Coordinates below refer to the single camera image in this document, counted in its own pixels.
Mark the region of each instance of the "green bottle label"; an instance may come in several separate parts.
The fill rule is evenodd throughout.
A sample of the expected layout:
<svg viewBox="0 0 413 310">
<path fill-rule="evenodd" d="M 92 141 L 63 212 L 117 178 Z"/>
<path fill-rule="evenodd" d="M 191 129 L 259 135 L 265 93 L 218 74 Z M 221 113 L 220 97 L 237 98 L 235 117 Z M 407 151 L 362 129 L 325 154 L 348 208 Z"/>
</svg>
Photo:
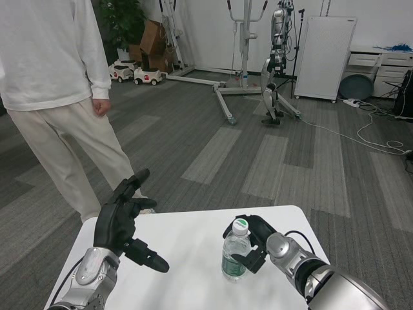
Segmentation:
<svg viewBox="0 0 413 310">
<path fill-rule="evenodd" d="M 234 260 L 233 258 L 226 258 L 223 255 L 222 270 L 229 276 L 242 276 L 246 271 L 246 267 L 243 264 Z"/>
</svg>

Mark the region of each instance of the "power strip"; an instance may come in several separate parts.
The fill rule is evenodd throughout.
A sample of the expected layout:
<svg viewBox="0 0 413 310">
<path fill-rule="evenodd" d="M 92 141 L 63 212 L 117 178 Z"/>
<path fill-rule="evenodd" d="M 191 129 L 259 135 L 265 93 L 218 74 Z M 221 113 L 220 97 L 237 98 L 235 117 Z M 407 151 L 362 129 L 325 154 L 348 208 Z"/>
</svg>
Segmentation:
<svg viewBox="0 0 413 310">
<path fill-rule="evenodd" d="M 358 107 L 360 107 L 360 104 L 358 103 L 358 100 L 357 100 L 357 99 L 344 99 L 343 102 L 344 102 L 346 105 L 350 105 L 350 106 L 353 107 L 353 108 L 358 108 Z"/>
</svg>

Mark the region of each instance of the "robotic arm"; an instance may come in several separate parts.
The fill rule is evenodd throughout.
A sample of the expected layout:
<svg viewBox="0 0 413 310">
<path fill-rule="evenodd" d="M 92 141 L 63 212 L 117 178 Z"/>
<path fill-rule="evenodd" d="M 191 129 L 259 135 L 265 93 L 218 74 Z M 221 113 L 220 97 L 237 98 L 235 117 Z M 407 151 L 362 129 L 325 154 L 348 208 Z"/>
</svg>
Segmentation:
<svg viewBox="0 0 413 310">
<path fill-rule="evenodd" d="M 129 180 L 123 180 L 114 191 L 97 218 L 94 246 L 86 251 L 72 274 L 70 288 L 60 302 L 48 310 L 103 310 L 109 294 L 115 287 L 119 257 L 125 256 L 138 265 L 146 265 L 166 273 L 168 263 L 140 239 L 133 239 L 134 219 L 143 209 L 156 206 L 144 198 L 132 198 L 135 191 L 149 177 L 149 170 L 141 170 Z"/>
<path fill-rule="evenodd" d="M 251 272 L 257 273 L 269 255 L 270 261 L 305 299 L 309 310 L 389 310 L 384 300 L 362 281 L 328 265 L 304 250 L 294 239 L 277 232 L 259 216 L 241 215 L 249 224 L 251 245 L 247 256 L 233 254 Z M 232 224 L 224 232 L 225 238 Z"/>
</svg>

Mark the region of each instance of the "water bottle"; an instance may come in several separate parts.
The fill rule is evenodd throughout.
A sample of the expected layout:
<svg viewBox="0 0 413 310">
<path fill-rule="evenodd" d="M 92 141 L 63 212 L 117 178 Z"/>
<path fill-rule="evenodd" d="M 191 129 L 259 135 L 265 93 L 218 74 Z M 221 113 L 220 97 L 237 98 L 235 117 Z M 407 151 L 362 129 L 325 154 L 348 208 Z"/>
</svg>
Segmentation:
<svg viewBox="0 0 413 310">
<path fill-rule="evenodd" d="M 245 275 L 246 267 L 234 260 L 231 255 L 247 256 L 250 251 L 251 241 L 248 237 L 248 222 L 238 218 L 232 223 L 232 230 L 224 241 L 221 268 L 225 278 L 236 282 Z"/>
</svg>

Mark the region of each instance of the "caster wheel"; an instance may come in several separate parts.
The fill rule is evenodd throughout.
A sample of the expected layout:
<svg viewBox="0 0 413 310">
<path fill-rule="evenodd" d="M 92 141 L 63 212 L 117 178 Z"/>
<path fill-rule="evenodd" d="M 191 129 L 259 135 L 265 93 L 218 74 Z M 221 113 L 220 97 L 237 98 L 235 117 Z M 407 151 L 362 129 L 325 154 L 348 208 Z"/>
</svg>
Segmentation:
<svg viewBox="0 0 413 310">
<path fill-rule="evenodd" d="M 228 118 L 228 121 L 229 121 L 230 125 L 232 125 L 232 126 L 234 126 L 237 123 L 235 117 L 233 117 L 233 116 Z"/>
</svg>

